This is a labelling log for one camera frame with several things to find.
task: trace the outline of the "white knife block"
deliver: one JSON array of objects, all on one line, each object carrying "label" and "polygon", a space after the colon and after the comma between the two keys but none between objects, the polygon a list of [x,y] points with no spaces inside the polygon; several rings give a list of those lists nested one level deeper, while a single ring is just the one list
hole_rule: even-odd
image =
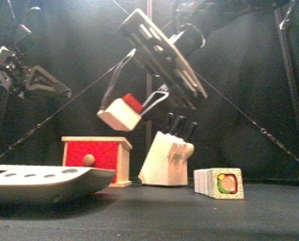
[{"label": "white knife block", "polygon": [[193,145],[181,138],[156,133],[138,173],[144,185],[186,185],[186,158],[193,153]]}]

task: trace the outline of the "knife handle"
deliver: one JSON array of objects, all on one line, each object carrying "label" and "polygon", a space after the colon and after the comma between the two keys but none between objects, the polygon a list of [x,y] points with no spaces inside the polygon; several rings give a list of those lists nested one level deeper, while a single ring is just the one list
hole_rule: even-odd
[{"label": "knife handle", "polygon": [[164,134],[169,133],[170,131],[173,119],[174,119],[174,114],[172,112],[166,113],[165,119],[164,119],[164,127],[162,127]]},{"label": "knife handle", "polygon": [[186,133],[185,133],[184,138],[182,138],[184,142],[186,142],[188,139],[192,137],[197,127],[199,127],[199,124],[196,122],[192,122],[189,124],[188,129],[186,129]]},{"label": "knife handle", "polygon": [[186,117],[184,117],[184,116],[177,116],[176,117],[176,120],[173,122],[172,128],[169,130],[169,134],[172,136],[177,137],[180,135],[181,129],[182,129],[182,126],[184,126],[184,123],[185,123],[185,120],[186,120]]}]

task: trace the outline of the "table surface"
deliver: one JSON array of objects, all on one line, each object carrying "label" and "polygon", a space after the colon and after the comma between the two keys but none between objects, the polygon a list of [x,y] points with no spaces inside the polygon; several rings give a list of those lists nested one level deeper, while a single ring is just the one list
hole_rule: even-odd
[{"label": "table surface", "polygon": [[244,184],[243,200],[142,186],[56,206],[0,205],[0,240],[299,240],[299,186]]}]

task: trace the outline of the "red and white box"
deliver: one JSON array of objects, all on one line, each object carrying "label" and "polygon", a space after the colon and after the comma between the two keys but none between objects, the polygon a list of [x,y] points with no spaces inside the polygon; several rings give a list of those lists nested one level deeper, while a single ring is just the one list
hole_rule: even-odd
[{"label": "red and white box", "polygon": [[130,93],[112,101],[105,110],[98,110],[96,115],[116,131],[129,132],[134,129],[141,119],[141,103]]},{"label": "red and white box", "polygon": [[62,137],[62,166],[113,169],[116,175],[109,187],[125,187],[129,181],[129,151],[124,137]]}]

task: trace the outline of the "black backdrop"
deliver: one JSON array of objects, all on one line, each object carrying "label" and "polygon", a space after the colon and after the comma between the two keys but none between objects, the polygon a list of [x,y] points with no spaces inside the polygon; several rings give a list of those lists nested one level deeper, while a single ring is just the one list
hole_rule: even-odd
[{"label": "black backdrop", "polygon": [[[13,1],[17,16],[29,2]],[[129,13],[134,8],[145,10],[144,0],[117,2]],[[153,22],[162,27],[172,20],[174,1],[153,2]],[[76,95],[132,49],[126,39],[116,32],[126,14],[106,0],[32,1],[32,5],[40,6],[41,13],[28,18],[26,22],[36,38],[26,61],[41,65]],[[10,24],[8,5],[2,3],[0,45],[10,31]],[[168,36],[172,29],[172,26],[164,28]],[[299,5],[292,14],[288,43],[299,97]],[[273,12],[260,11],[239,17],[208,36],[204,48],[188,60],[208,83],[299,156],[299,117]],[[133,146],[130,176],[138,175],[145,158],[144,123],[133,132],[120,133],[96,117],[109,76],[106,74],[54,115],[32,137],[5,155],[0,164],[60,165],[61,137],[121,136]],[[145,71],[128,69],[121,81],[125,82],[121,92],[129,91],[144,100]],[[235,167],[243,169],[248,178],[296,178],[299,165],[292,158],[268,141],[204,81],[203,85],[208,99],[197,103],[197,110],[162,109],[152,123],[154,134],[169,110],[199,123],[200,128],[192,138],[196,151],[188,160],[189,176],[193,169]],[[40,97],[22,100],[9,96],[4,119],[0,120],[0,153],[64,104],[62,100]]]}]

